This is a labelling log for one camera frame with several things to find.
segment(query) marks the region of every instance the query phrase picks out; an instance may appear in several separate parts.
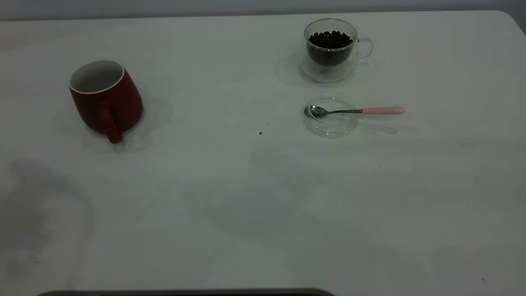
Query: coffee beans in cup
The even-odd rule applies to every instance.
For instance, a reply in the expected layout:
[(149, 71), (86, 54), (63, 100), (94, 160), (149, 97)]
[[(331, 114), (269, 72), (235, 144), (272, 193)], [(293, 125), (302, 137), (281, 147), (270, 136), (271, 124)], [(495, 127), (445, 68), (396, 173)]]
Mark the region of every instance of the coffee beans in cup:
[(307, 44), (307, 52), (310, 58), (322, 66), (336, 66), (345, 61), (351, 53), (351, 47), (340, 51), (328, 51), (344, 48), (352, 44), (351, 37), (340, 31), (326, 31), (323, 33), (314, 33), (310, 36), (309, 42), (317, 47)]

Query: white table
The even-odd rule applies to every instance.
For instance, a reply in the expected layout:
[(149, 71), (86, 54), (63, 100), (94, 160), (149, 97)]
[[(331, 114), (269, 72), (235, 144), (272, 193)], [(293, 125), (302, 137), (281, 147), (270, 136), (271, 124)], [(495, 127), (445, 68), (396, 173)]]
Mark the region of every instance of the white table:
[[(319, 88), (296, 57), (328, 16), (375, 50)], [(3, 22), (0, 40), (0, 295), (526, 293), (526, 38), (504, 13)], [(121, 145), (67, 87), (103, 58), (145, 104)], [(300, 109), (324, 92), (406, 113), (322, 139)]]

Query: double-walled glass cup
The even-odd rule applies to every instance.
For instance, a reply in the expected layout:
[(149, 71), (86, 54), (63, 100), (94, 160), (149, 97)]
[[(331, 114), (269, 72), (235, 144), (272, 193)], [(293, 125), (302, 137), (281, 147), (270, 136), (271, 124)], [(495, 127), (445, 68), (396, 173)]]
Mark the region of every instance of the double-walled glass cup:
[[(315, 33), (340, 32), (350, 37), (352, 42), (341, 48), (323, 48), (309, 39)], [(338, 82), (355, 69), (357, 63), (365, 60), (372, 53), (373, 44), (369, 38), (358, 38), (356, 29), (346, 21), (336, 18), (324, 18), (310, 23), (304, 31), (306, 50), (300, 56), (303, 71), (316, 82)], [(368, 43), (365, 52), (358, 52), (358, 43)]]

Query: glass cup handle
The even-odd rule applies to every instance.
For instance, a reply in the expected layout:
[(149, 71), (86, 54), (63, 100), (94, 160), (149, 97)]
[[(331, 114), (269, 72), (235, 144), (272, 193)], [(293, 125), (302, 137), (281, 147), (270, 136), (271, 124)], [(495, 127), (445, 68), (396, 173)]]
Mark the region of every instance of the glass cup handle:
[(372, 44), (371, 38), (360, 38), (358, 39), (358, 43), (369, 43), (369, 47), (370, 47), (369, 50), (367, 50), (366, 52), (363, 52), (363, 53), (358, 52), (358, 60), (356, 62), (360, 63), (360, 62), (363, 62), (363, 60), (365, 60), (371, 55), (374, 45)]

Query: metal spoon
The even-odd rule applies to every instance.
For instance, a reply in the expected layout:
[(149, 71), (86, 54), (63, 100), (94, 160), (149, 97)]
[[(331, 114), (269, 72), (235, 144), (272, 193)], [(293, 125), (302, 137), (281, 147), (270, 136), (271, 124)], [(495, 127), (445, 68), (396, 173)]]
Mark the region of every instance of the metal spoon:
[(316, 118), (324, 117), (332, 113), (360, 113), (360, 114), (390, 114), (398, 115), (403, 114), (406, 110), (403, 107), (377, 107), (377, 108), (363, 108), (355, 110), (337, 110), (337, 111), (327, 111), (319, 106), (309, 107), (310, 113)]

